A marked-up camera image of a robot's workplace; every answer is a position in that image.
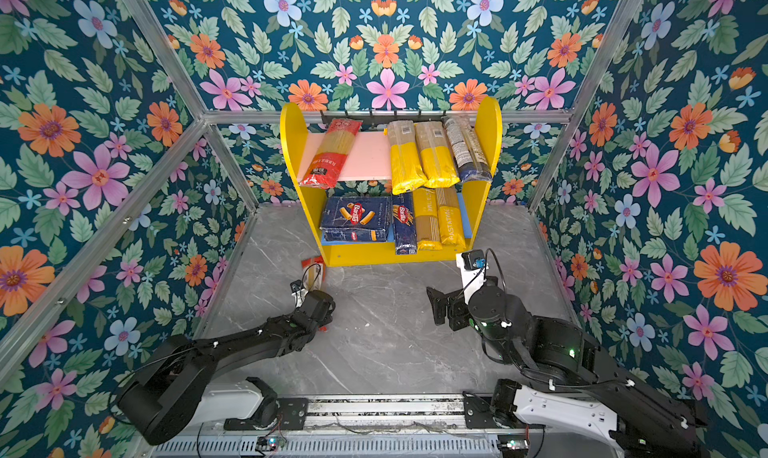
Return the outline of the yellow Pastatime spaghetti bag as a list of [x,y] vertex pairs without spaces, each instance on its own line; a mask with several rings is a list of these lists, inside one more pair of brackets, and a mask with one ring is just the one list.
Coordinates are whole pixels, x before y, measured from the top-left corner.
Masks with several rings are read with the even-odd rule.
[[435,195],[441,243],[464,248],[466,240],[456,189],[439,188],[435,190]]

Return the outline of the dark blue Barilla spaghetti bag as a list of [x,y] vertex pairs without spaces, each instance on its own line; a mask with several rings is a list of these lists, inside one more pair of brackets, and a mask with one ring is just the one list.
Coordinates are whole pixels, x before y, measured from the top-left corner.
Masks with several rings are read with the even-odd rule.
[[418,251],[414,202],[410,192],[392,196],[393,233],[397,255],[415,255]]

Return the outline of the clear blue spaghetti bag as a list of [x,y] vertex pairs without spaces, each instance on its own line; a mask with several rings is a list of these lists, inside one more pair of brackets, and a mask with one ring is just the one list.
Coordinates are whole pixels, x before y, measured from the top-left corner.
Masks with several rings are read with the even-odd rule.
[[451,145],[460,182],[491,182],[489,164],[479,138],[469,121],[462,117],[446,117],[442,122]]

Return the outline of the blue Barilla pasta box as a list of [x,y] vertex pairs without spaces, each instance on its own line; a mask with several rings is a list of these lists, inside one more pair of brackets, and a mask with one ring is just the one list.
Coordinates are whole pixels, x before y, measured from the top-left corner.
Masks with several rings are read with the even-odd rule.
[[389,197],[330,197],[320,230],[327,242],[386,242],[392,221]]

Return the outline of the red spaghetti bag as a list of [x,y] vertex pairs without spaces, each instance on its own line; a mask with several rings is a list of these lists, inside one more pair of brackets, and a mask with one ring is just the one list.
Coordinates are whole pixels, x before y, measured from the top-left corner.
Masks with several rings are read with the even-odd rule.
[[326,277],[326,264],[321,256],[304,259],[302,266],[302,286],[307,291],[321,290]]
[[361,121],[333,120],[299,184],[325,190],[334,188],[361,128]]

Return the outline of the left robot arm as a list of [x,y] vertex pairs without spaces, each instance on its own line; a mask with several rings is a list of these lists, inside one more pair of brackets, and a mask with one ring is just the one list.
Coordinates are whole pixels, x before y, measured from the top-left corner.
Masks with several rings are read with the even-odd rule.
[[292,313],[257,328],[211,339],[174,335],[115,392],[117,408],[144,440],[161,445],[207,421],[251,420],[267,428],[277,419],[277,394],[263,380],[227,384],[218,377],[260,360],[301,351],[332,321],[333,298],[306,295]]

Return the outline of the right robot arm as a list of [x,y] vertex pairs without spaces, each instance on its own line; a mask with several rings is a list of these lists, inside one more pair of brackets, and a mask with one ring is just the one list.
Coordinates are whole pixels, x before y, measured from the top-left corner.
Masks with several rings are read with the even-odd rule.
[[697,434],[707,424],[701,406],[644,383],[578,326],[530,313],[495,280],[474,292],[426,293],[436,324],[474,329],[483,353],[520,375],[498,380],[490,398],[468,394],[469,421],[488,414],[500,427],[559,428],[625,457],[709,456]]

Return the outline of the yellow shelf unit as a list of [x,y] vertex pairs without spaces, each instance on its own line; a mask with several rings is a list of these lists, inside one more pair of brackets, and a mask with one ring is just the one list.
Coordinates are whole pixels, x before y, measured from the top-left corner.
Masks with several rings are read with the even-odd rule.
[[[484,99],[476,112],[469,113],[475,120],[474,129],[490,166],[495,173],[502,144],[502,114],[498,101]],[[398,255],[392,242],[342,243],[325,242],[320,223],[327,202],[322,189],[302,187],[300,181],[307,171],[323,135],[308,131],[306,114],[296,104],[287,104],[280,114],[280,139],[287,171],[292,179],[301,207],[313,233],[321,256],[330,267],[388,265],[450,261],[463,250],[448,247],[438,251],[424,251],[415,255]],[[383,132],[362,132],[355,140],[340,179],[342,181],[386,181],[391,178],[388,139]]]

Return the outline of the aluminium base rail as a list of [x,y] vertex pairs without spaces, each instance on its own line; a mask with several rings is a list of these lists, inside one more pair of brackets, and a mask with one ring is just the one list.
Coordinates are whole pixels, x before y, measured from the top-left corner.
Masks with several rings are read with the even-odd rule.
[[283,417],[305,430],[331,429],[432,430],[436,433],[500,431],[502,428],[556,432],[607,438],[619,429],[617,414],[574,394],[545,394],[522,388],[511,405],[492,405],[488,394],[351,394],[289,396]]

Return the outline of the black hook rail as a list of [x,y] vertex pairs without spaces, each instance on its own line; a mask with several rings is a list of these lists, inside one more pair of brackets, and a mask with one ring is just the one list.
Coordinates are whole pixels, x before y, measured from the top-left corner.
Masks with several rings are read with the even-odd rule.
[[448,116],[443,111],[328,111],[319,113],[321,122],[330,124],[334,119],[360,121],[366,127],[378,127],[395,121],[430,122],[442,121]]

